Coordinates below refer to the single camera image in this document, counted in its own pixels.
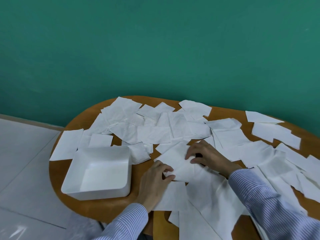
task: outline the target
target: striped shirt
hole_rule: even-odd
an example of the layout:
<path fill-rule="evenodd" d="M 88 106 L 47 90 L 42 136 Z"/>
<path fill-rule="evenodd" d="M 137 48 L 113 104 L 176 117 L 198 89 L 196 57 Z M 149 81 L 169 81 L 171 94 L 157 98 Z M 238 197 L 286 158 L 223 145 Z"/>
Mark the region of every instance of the striped shirt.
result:
<path fill-rule="evenodd" d="M 320 239 L 320 221 L 295 211 L 254 172 L 236 170 L 231 173 L 229 184 L 269 240 Z M 146 209 L 132 203 L 94 240 L 136 240 L 147 222 Z"/>

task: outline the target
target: brown table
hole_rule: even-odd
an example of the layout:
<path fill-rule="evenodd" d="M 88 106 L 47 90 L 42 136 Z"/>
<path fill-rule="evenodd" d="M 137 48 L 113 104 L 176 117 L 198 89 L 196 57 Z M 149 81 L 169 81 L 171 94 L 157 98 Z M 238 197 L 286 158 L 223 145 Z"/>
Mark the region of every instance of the brown table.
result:
<path fill-rule="evenodd" d="M 166 104 L 176 108 L 175 111 L 180 109 L 178 101 L 146 96 L 125 96 L 125 98 L 132 99 L 138 103 L 148 104 L 152 107 L 157 106 L 160 102 L 165 102 Z M 82 128 L 88 129 L 100 113 L 100 110 L 106 106 L 109 106 L 114 100 L 115 98 L 109 99 L 86 109 L 77 117 L 75 117 L 66 126 L 65 130 L 78 130 Z M 247 122 L 244 111 L 212 107 L 212 111 L 208 117 L 208 120 L 218 120 L 224 118 L 235 118 L 240 121 L 242 123 L 241 129 L 249 140 L 261 140 L 259 137 L 251 134 L 253 123 Z M 312 154 L 313 156 L 320 158 L 320 139 L 318 137 L 288 122 L 282 123 L 281 125 L 292 130 L 294 135 L 302 139 L 300 150 L 295 151 L 305 157 L 307 157 L 309 154 Z M 52 151 L 57 145 L 59 138 L 60 137 L 58 137 Z M 280 143 L 277 140 L 274 140 L 273 143 L 269 143 L 267 141 L 265 142 L 274 147 Z M 121 140 L 114 136 L 112 144 L 121 145 Z M 155 159 L 160 156 L 160 153 L 156 151 L 155 148 L 156 145 L 154 145 L 154 153 L 151 154 L 151 159 Z M 97 221 L 109 223 L 137 197 L 139 192 L 140 178 L 142 174 L 153 164 L 153 160 L 132 166 L 131 191 L 127 197 L 88 201 L 79 201 L 61 192 L 61 186 L 69 169 L 70 163 L 71 159 L 50 161 L 50 181 L 55 193 L 67 207 L 76 213 Z M 242 167 L 245 167 L 241 161 L 237 161 L 237 163 Z M 320 220 L 320 204 L 313 200 L 304 198 L 303 194 L 301 194 L 299 191 L 294 190 L 294 193 L 302 207 L 308 211 L 308 215 Z M 144 233 L 150 235 L 153 234 L 154 240 L 178 240 L 179 229 L 167 221 L 169 214 L 169 212 L 164 211 L 155 211 L 154 214 L 151 212 L 149 214 L 149 222 L 144 229 Z M 237 224 L 235 225 L 232 232 L 232 237 L 234 240 L 260 239 L 250 217 L 243 215 L 239 218 Z"/>

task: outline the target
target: tile floor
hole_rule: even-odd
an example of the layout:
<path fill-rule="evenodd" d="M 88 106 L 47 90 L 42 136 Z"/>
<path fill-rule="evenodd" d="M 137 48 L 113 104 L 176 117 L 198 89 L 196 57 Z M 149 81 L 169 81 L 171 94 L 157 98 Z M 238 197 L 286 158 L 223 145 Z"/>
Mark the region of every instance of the tile floor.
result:
<path fill-rule="evenodd" d="M 0 119 L 0 239 L 63 240 L 69 210 L 48 172 L 59 131 Z"/>

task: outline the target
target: white box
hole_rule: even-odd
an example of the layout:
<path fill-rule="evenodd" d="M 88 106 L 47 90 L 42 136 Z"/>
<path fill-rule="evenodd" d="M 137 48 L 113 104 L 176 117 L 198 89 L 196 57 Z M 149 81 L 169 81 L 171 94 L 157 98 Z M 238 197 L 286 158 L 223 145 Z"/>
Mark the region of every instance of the white box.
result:
<path fill-rule="evenodd" d="M 80 149 L 61 192 L 77 200 L 124 197 L 130 193 L 132 162 L 127 146 Z"/>

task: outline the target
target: hand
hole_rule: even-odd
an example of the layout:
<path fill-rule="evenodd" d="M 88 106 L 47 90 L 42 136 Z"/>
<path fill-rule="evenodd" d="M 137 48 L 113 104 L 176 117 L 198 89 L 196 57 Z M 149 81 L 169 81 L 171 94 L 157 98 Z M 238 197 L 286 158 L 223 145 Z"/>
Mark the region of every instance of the hand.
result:
<path fill-rule="evenodd" d="M 193 143 L 186 153 L 186 159 L 196 153 L 201 153 L 202 157 L 195 157 L 190 163 L 206 165 L 210 169 L 222 173 L 227 178 L 233 171 L 242 168 L 240 165 L 229 161 L 205 140 L 201 140 L 199 143 Z"/>
<path fill-rule="evenodd" d="M 168 184 L 175 178 L 175 175 L 170 175 L 162 179 L 162 172 L 173 170 L 158 160 L 141 177 L 139 195 L 135 202 L 143 205 L 148 213 L 158 204 Z"/>

